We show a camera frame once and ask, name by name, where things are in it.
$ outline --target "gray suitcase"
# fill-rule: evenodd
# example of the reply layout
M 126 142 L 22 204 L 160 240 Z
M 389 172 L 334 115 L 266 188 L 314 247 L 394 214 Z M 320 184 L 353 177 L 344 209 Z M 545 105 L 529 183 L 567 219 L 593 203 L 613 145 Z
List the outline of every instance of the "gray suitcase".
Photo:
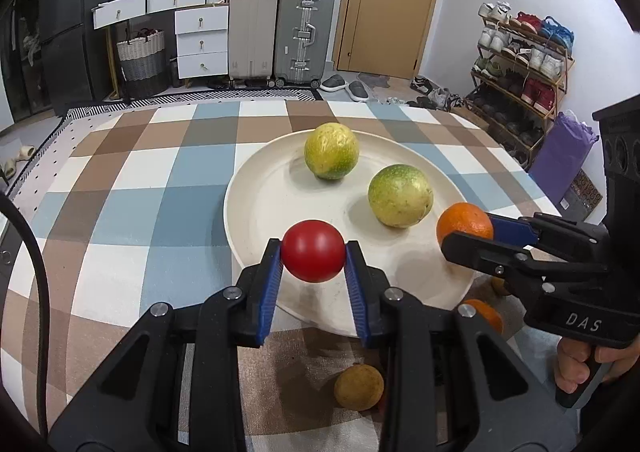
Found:
M 334 0 L 280 0 L 276 28 L 276 87 L 310 84 L 317 89 L 329 47 Z
M 278 0 L 229 0 L 229 77 L 268 79 L 273 87 L 273 42 Z

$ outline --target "suitcase handle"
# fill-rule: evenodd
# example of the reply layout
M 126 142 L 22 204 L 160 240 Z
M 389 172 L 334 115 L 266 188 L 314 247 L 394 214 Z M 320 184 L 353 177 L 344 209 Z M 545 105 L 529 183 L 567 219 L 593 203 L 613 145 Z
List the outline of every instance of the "suitcase handle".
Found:
M 306 27 L 311 30 L 311 39 L 305 41 L 305 46 L 311 46 L 312 44 L 314 44 L 314 42 L 316 42 L 316 27 L 311 23 L 307 23 Z

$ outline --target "laundry basket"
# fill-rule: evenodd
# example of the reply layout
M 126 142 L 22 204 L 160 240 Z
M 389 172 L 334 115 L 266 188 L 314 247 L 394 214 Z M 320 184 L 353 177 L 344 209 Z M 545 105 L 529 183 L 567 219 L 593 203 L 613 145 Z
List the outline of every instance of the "laundry basket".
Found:
M 145 28 L 134 39 L 119 42 L 117 47 L 131 98 L 153 96 L 169 87 L 162 30 Z

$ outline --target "red sphere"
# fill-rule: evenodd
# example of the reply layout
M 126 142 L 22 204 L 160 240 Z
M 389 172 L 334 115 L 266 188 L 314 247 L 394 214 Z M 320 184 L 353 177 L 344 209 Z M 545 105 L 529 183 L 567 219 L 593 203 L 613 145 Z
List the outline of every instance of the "red sphere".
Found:
M 287 230 L 280 257 L 294 277 L 307 283 L 324 283 L 344 266 L 346 249 L 338 230 L 324 221 L 310 219 Z

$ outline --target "metal bolt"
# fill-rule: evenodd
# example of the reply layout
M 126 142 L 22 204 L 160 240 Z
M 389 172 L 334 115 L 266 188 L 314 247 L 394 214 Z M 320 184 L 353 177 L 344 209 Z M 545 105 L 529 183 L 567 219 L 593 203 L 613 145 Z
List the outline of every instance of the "metal bolt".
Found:
M 388 301 L 401 301 L 402 297 L 404 297 L 404 293 L 400 288 L 385 289 L 385 298 Z
M 470 304 L 460 304 L 458 306 L 458 313 L 464 318 L 471 318 L 476 316 L 476 308 Z
M 166 302 L 156 302 L 149 311 L 154 317 L 164 317 L 169 312 L 169 305 Z
M 242 297 L 242 290 L 238 288 L 238 286 L 229 286 L 225 288 L 225 291 L 222 292 L 222 295 L 228 301 L 237 301 Z

